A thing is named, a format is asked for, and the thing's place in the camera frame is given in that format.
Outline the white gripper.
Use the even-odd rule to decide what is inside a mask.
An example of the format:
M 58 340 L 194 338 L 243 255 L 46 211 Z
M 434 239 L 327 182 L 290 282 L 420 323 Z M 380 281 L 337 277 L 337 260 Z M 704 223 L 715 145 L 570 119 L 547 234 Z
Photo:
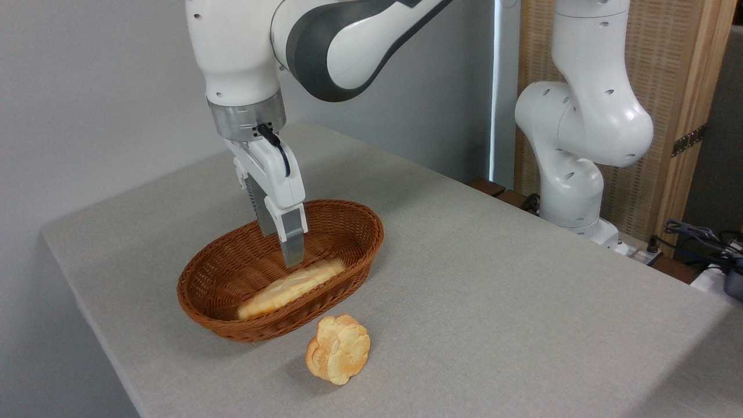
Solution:
M 263 235 L 277 233 L 287 268 L 300 264 L 308 224 L 302 203 L 305 188 L 294 153 L 287 145 L 279 150 L 263 137 L 225 143 L 235 156 L 236 174 L 249 195 Z

